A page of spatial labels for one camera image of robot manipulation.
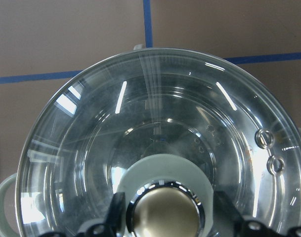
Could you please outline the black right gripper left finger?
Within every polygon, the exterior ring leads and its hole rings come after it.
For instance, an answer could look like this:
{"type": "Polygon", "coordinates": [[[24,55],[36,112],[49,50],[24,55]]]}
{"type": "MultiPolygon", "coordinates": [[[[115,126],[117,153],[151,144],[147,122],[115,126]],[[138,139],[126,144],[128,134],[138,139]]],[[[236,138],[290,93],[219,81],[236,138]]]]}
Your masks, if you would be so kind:
{"type": "Polygon", "coordinates": [[[126,195],[116,192],[101,207],[81,196],[65,202],[64,210],[53,212],[56,222],[40,237],[122,237],[125,232],[126,195]]]}

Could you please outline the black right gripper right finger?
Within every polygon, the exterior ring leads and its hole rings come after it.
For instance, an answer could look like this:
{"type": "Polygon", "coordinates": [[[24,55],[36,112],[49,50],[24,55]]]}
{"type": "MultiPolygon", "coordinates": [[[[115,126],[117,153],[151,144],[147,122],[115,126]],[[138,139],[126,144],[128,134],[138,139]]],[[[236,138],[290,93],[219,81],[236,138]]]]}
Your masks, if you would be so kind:
{"type": "Polygon", "coordinates": [[[244,218],[223,191],[215,193],[215,227],[221,237],[282,237],[257,220],[244,218]]]}

